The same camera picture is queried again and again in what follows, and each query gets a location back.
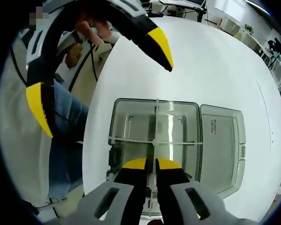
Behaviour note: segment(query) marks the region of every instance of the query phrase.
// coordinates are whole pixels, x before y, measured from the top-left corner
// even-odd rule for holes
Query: white table surface
[[[281,181],[281,98],[262,59],[242,42],[207,25],[153,18],[165,32],[171,73],[121,37],[101,72],[86,124],[82,172],[85,194],[105,181],[108,135],[118,98],[196,102],[240,110],[246,156],[242,186],[224,199],[239,218],[260,221]]]

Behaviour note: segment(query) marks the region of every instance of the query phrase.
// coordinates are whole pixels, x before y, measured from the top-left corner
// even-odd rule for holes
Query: black cable
[[[189,175],[187,172],[185,172],[185,174],[186,174],[188,179],[192,180],[192,176],[191,175]]]
[[[164,13],[164,11],[165,11],[168,7],[169,7],[169,5],[167,5],[166,8],[165,8],[161,13]]]
[[[74,77],[73,77],[73,79],[72,79],[72,82],[71,82],[71,84],[70,84],[70,87],[69,87],[69,89],[68,89],[69,92],[72,92],[72,89],[73,89],[73,87],[74,87],[74,84],[75,84],[75,82],[76,82],[76,79],[77,79],[77,77],[78,77],[78,75],[79,75],[79,73],[80,73],[80,71],[81,71],[81,69],[82,69],[84,63],[86,62],[86,60],[88,59],[89,55],[91,54],[91,52],[92,52],[92,50],[90,49],[90,50],[88,51],[88,53],[85,55],[85,57],[83,58],[82,62],[80,63],[80,65],[79,65],[79,67],[78,67],[78,69],[76,70],[76,73],[75,73],[75,75],[74,75]]]
[[[94,72],[94,76],[95,76],[96,82],[98,82],[98,77],[96,75],[96,70],[95,70],[95,62],[94,62],[93,49],[94,49],[94,47],[93,47],[92,43],[90,43],[90,55],[92,57],[93,72]]]
[[[183,18],[185,18],[185,16],[186,16],[186,13],[187,13],[187,12],[186,12],[185,8],[184,8],[183,10],[184,10],[184,12],[185,12],[185,14],[184,14]]]
[[[59,217],[59,215],[58,215],[58,214],[57,214],[57,212],[56,212],[55,207],[52,207],[52,209],[53,209],[54,214],[56,215],[56,217],[57,217],[57,218],[60,218],[60,217]]]
[[[22,76],[22,74],[21,74],[21,72],[20,72],[20,70],[19,70],[17,61],[15,60],[15,53],[14,53],[13,48],[11,48],[10,55],[11,55],[11,59],[12,59],[12,61],[13,61],[15,70],[17,71],[17,74],[18,74],[19,78],[21,79],[21,81],[23,82],[23,84],[24,84],[25,86],[27,86],[27,82],[26,82],[26,80],[24,79],[24,77]]]
[[[151,2],[143,2],[141,4],[141,6],[146,10],[146,12],[152,12],[152,3]]]
[[[207,5],[206,5],[206,16],[207,16],[207,23],[208,23],[208,26],[210,26],[209,21],[208,21],[208,8],[207,8]]]
[[[95,52],[99,49],[99,45],[95,48]]]
[[[63,120],[65,120],[65,121],[67,121],[67,122],[69,122],[70,124],[71,124],[71,121],[68,119],[68,118],[66,118],[66,117],[64,117],[63,115],[61,115],[59,112],[57,112],[57,111],[54,111],[55,112],[55,114],[57,115],[57,116],[59,116],[61,119],[63,119]]]

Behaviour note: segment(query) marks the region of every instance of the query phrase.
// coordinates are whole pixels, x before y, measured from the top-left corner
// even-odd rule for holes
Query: human hand
[[[89,23],[97,29],[98,34],[91,29]],[[89,17],[84,12],[80,14],[78,22],[75,25],[75,29],[95,45],[103,44],[104,41],[102,39],[109,38],[111,36],[111,32],[106,21]]]

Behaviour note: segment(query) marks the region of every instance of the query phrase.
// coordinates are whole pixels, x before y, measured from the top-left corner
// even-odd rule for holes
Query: floor
[[[192,20],[192,16],[190,14],[187,14],[186,19]],[[202,23],[208,25],[207,21],[204,19],[202,20]],[[209,25],[216,27],[216,25],[214,25],[211,22],[209,22]],[[111,50],[110,44],[103,44],[99,46],[97,51],[94,51],[94,64],[95,64],[96,75],[98,78],[100,77],[101,71],[109,56],[110,50]],[[93,72],[92,60],[90,55],[86,60],[84,66],[82,67],[75,81],[71,93],[75,97],[77,97],[82,103],[84,103],[87,106],[90,106],[91,99],[95,91],[95,87],[96,87],[96,79]],[[47,212],[41,212],[38,217],[45,222],[45,221],[49,221],[50,218],[51,219],[55,218],[56,217],[55,214],[57,214],[59,217],[57,223],[64,224],[63,219],[71,212],[77,209],[77,205],[81,200],[82,195],[83,195],[83,186],[81,185],[68,194],[67,201],[65,203],[61,203],[60,205],[54,208],[55,212],[53,210],[49,210]]]

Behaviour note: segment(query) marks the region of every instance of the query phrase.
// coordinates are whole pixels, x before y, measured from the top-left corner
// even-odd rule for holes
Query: window
[[[214,7],[241,22],[245,14],[246,2],[245,0],[216,0]]]

